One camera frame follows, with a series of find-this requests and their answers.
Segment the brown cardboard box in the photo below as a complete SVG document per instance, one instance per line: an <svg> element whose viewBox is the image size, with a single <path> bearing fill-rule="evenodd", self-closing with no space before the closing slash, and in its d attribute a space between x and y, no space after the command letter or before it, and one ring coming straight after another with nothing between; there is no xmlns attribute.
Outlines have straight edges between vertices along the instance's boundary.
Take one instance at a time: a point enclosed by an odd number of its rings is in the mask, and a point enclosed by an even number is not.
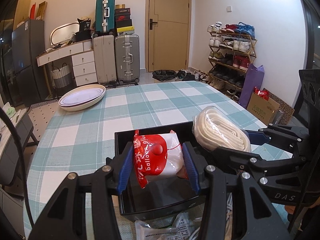
<svg viewBox="0 0 320 240"><path fill-rule="evenodd" d="M294 114L294 108L267 89L253 89L247 110L265 125L287 125Z"/></svg>

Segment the oval white mirror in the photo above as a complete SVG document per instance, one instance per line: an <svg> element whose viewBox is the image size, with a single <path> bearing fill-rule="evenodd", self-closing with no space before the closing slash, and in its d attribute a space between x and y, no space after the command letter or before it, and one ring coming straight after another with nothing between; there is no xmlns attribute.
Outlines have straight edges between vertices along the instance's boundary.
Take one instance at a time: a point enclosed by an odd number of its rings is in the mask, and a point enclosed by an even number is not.
<svg viewBox="0 0 320 240"><path fill-rule="evenodd" d="M50 44L57 46L68 42L79 31L79 25L78 22L73 22L55 28L50 34Z"/></svg>

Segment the beige suitcase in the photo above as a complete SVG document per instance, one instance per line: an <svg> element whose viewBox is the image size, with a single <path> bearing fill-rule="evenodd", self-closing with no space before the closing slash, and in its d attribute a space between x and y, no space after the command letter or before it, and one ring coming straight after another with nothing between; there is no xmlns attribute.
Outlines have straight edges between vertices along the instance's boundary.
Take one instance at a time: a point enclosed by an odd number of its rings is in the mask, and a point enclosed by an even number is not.
<svg viewBox="0 0 320 240"><path fill-rule="evenodd" d="M117 80L114 36L104 35L92 40L95 69L100 84Z"/></svg>

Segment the teal suitcase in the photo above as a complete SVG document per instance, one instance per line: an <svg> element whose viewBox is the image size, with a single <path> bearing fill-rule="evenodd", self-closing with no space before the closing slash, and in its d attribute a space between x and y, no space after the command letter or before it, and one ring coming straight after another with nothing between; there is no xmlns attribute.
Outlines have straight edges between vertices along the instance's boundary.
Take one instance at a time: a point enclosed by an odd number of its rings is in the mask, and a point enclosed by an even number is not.
<svg viewBox="0 0 320 240"><path fill-rule="evenodd" d="M109 34L115 29L116 0L96 0L95 4L95 29Z"/></svg>

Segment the striped laundry basket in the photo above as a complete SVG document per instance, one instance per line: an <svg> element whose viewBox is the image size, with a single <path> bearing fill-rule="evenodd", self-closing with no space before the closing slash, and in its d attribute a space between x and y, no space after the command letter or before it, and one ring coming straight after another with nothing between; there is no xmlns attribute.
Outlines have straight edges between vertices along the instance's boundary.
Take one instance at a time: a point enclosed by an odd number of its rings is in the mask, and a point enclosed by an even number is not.
<svg viewBox="0 0 320 240"><path fill-rule="evenodd" d="M67 63L63 63L60 68L52 65L52 77L55 90L58 96L63 96L72 87L72 73Z"/></svg>

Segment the silver suitcase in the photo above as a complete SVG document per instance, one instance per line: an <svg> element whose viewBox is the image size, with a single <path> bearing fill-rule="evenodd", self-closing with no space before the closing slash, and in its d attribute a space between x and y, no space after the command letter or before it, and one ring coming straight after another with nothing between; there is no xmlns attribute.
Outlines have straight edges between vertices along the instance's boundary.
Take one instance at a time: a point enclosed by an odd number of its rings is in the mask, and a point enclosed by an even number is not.
<svg viewBox="0 0 320 240"><path fill-rule="evenodd" d="M120 35L115 38L116 72L118 82L139 82L140 53L139 36L136 34Z"/></svg>

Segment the white drawer desk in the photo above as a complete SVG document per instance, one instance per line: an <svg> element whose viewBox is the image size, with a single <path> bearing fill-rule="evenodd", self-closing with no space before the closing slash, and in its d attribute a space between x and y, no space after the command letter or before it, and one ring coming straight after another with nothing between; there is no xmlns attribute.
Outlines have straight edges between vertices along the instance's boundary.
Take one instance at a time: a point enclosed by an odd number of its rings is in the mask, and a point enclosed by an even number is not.
<svg viewBox="0 0 320 240"><path fill-rule="evenodd" d="M94 52L92 42L85 40L67 45L58 49L51 50L36 58L39 67L44 66L46 82L49 93L54 97L57 95L52 77L52 65L60 68L63 63L67 63L72 73L72 87L97 83L95 69Z"/></svg>

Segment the wooden shoe rack with shoes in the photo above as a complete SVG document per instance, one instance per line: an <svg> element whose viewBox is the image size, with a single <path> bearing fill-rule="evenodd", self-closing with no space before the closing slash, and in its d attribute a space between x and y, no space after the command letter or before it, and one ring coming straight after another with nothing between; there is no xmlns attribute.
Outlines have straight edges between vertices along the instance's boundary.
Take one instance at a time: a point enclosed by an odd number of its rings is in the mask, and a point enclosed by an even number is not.
<svg viewBox="0 0 320 240"><path fill-rule="evenodd" d="M249 65L257 58L255 28L244 22L223 26L217 21L208 26L207 32L210 85L238 102Z"/></svg>

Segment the stack of shoe boxes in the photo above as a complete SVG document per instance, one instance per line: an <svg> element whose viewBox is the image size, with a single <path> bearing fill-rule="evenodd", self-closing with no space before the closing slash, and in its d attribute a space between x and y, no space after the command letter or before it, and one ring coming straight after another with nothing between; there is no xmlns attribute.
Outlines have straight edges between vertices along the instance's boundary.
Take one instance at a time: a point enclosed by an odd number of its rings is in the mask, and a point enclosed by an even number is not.
<svg viewBox="0 0 320 240"><path fill-rule="evenodd" d="M116 4L115 21L117 35L132 35L135 33L135 28L131 19L131 9L125 4Z"/></svg>

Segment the cream oval tray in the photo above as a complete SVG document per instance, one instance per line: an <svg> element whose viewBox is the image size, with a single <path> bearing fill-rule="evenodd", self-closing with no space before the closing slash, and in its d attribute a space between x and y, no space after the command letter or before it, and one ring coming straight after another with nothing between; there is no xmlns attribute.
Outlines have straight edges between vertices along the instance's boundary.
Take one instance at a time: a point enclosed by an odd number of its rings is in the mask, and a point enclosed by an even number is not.
<svg viewBox="0 0 320 240"><path fill-rule="evenodd" d="M103 99L106 88L99 84L90 84L77 87L59 100L59 106L68 112L87 109Z"/></svg>

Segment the dark refrigerator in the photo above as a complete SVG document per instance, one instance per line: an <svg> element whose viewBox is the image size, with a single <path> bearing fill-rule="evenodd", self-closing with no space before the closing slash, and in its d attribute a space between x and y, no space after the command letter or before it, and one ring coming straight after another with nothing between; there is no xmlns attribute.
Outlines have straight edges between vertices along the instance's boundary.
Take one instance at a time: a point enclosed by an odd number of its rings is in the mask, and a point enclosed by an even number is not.
<svg viewBox="0 0 320 240"><path fill-rule="evenodd" d="M27 20L12 32L12 57L22 102L29 107L48 96L46 78L37 57L45 51L44 21Z"/></svg>

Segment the wooden door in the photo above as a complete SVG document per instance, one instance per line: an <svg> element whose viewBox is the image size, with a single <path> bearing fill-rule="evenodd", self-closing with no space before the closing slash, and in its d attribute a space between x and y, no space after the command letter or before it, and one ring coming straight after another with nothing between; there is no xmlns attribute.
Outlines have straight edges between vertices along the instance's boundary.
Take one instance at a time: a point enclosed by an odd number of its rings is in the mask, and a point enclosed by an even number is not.
<svg viewBox="0 0 320 240"><path fill-rule="evenodd" d="M191 0L146 0L145 64L149 72L188 67Z"/></svg>

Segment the white printed medicine sachet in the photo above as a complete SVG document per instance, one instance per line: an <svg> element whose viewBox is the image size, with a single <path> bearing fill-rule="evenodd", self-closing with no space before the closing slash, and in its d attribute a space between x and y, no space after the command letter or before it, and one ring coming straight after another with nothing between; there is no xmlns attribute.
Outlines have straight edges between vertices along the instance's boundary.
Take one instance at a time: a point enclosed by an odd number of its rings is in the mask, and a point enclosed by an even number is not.
<svg viewBox="0 0 320 240"><path fill-rule="evenodd" d="M179 213L170 226L153 228L141 220L135 221L136 239L197 239L201 217L192 218L189 213Z"/></svg>

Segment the grey side cabinet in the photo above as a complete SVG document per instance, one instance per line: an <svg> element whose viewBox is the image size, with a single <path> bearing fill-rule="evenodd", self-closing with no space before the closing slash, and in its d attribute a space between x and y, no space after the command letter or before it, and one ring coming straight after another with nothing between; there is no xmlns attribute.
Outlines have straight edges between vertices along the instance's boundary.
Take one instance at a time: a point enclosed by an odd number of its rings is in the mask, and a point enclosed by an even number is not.
<svg viewBox="0 0 320 240"><path fill-rule="evenodd" d="M36 146L39 141L33 134L34 126L28 109L20 109L12 118L19 135L22 150ZM22 171L15 141L7 127L1 129L1 209L9 223L20 234L23 227Z"/></svg>

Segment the red white balloon glue packet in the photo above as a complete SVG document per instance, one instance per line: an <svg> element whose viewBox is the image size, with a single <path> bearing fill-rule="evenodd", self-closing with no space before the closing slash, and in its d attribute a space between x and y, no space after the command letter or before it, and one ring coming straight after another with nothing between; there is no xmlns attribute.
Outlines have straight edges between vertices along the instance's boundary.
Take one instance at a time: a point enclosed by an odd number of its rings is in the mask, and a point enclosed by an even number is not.
<svg viewBox="0 0 320 240"><path fill-rule="evenodd" d="M188 179L182 146L174 131L141 135L136 130L133 144L133 164L141 188L157 180L173 177Z"/></svg>

